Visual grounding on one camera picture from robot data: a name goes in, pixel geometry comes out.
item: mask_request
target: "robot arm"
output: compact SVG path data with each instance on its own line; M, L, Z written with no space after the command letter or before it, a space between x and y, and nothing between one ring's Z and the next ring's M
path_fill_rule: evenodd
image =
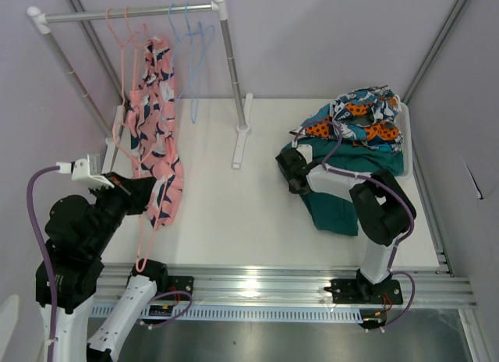
M106 322L88 340L87 323L94 302L97 278L104 265L101 255L126 215L142 214L155 184L154 178L126 179L116 173L100 175L98 157L88 156L74 163L58 163L60 172L90 188L96 197L89 204L71 195L50 210L45 226L46 243L57 283L56 336L53 361L116 361L129 331L145 305L168 290L165 264L147 262L142 272L132 270L126 291ZM36 301L41 306L46 339L49 336L51 292L44 264L37 269Z
M404 201L413 218L416 217L415 208L389 171L382 169L371 174L336 169L346 174L346 176L339 175L325 171L318 161L313 161L309 153L310 148L300 149L300 146L292 147L276 157L281 171L288 180L289 191L294 194L328 193L352 202L360 225L368 237L366 255L357 271L357 277L354 282L346 283L350 288L355 287L357 290L343 291L340 286L344 279L335 279L327 290L333 293L335 303L383 304L379 299L384 291L388 287L392 289L392 286L398 285L398 282L391 279L389 267L394 245L410 224L406 210L393 197L393 193ZM366 181L365 178L372 178L382 183L391 192ZM396 289L397 293L400 293L400 287ZM394 298L394 303L402 303L402 296Z

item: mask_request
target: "pink printed dress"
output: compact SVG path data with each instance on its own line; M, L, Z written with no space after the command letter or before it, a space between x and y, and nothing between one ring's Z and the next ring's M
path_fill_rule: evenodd
M166 39L153 37L145 46L146 72L130 93L126 125L130 129L133 177L156 178L147 217L156 229L170 225L182 198L184 173L177 154L175 78Z

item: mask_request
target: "gray wall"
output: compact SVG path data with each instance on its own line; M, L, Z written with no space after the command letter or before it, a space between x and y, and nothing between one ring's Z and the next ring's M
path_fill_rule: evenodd
M106 9L211 0L82 1L87 9ZM403 94L453 2L228 0L242 90L253 92L257 98L332 98L356 87L388 83ZM183 15L172 18L175 25L185 28ZM218 17L204 12L189 18L192 23L213 23L217 29L207 58L203 95L227 97L232 89ZM126 35L123 21L112 20L121 37ZM150 24L152 34L164 33L172 39L166 17L131 20L135 28L143 21ZM104 22L95 25L115 67L118 66L119 46ZM132 57L133 50L129 48L129 67ZM183 84L186 58L179 58L178 64L177 81Z
M412 136L430 183L451 263L459 275L471 278L490 344L496 348L498 6L499 0L471 1L409 106ZM483 194L481 201L465 163Z
M64 0L0 0L0 303L16 293L19 323L5 361L33 361L41 346L41 316L34 302L34 273L41 256L26 211L26 186L38 169L103 151L101 131L67 84L26 17L29 5L68 11ZM55 35L97 104L111 121L110 87L76 24L61 24ZM47 175L35 189L40 223L60 197L81 190L63 175Z

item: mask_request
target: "metal pole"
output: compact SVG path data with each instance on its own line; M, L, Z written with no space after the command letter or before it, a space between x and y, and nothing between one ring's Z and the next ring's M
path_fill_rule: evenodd
M66 0L68 2L69 7L71 8L72 11L74 12L84 12L85 8L83 7L83 4L80 0ZM81 29L83 31L83 34L88 40L88 43L92 50L95 53L95 56L97 56L97 60L101 64L102 68L104 69L104 72L106 76L109 79L109 82L111 85L115 88L115 94L117 97L117 101L121 103L122 100L122 85L121 81L118 77L118 74L116 73L115 69L113 68L111 61L109 60L108 55L106 54L104 47L102 46L101 41L99 40L99 37L95 33L95 29L92 26L92 24L88 21L82 21L80 22Z
M425 59L421 63L421 66L419 66L416 75L412 79L409 88L402 97L402 102L404 102L406 105L409 104L412 96L414 95L414 93L417 90L417 87L419 86L419 83L425 77L430 67L433 65L435 58L440 53L440 50L444 46L444 43L447 40L448 35L455 27L456 22L458 21L459 17L461 17L461 14L464 8L469 3L469 1L470 0L457 0L454 6L452 7L452 10L449 13L447 19L445 20L444 25L438 32L437 38L435 38L435 41L431 45L430 50L428 50Z
M59 46L59 44L55 40L54 36L52 35L50 28L48 27L48 25L46 23L43 22L41 11L36 7L30 7L27 10L27 13L28 13L28 16L30 16L31 19L33 19L33 22L35 23L38 31L41 33L41 36L44 39L47 46L54 53L55 58L57 59L59 65L61 66L64 73L67 75L69 82L72 84L75 91L84 100L84 103L85 103L87 109L90 111L90 113L97 120L99 127L102 129L102 131L106 134L107 137L112 136L111 130L109 129L104 118L102 117L101 113L99 112L98 107L95 105L94 100L88 94L87 89L85 88L85 86L81 82L80 78L76 74L75 70L71 66L71 63L69 62L69 60L66 58L64 51L61 49L61 47Z
M168 13L184 13L188 12L205 12L213 11L213 5L188 5L188 6L175 6L175 7L157 7L151 9L129 9L126 12L127 17L137 16L155 16L155 15L168 15ZM121 19L125 17L124 9L112 9L109 11L109 19ZM47 24L51 23L67 23L70 21L84 21L84 20L104 20L106 12L75 12L75 13L61 13L61 14L46 14L43 15L43 20Z
M228 14L225 0L214 0L217 4L218 15L220 18L221 34L224 38L225 52L227 53L228 71L231 73L232 91L234 93L235 109L239 119L239 132L245 132L250 129L246 123L244 116L244 107L242 106L241 89L239 87L239 79L237 78L237 70L235 68L234 52L232 51L231 33L228 29Z

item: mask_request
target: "metal rail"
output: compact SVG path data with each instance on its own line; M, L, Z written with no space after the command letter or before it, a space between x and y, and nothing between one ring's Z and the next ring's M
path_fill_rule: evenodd
M126 285L130 266L109 265L97 281L96 303L117 302ZM194 277L194 304L198 306L332 308L331 294L323 291L333 278L354 278L354 271L318 271L276 268L217 268L170 265L171 275ZM416 280L415 309L475 309L468 279L448 273L413 273ZM402 292L411 291L409 280L400 280ZM335 308L369 308L369 305L337 305Z

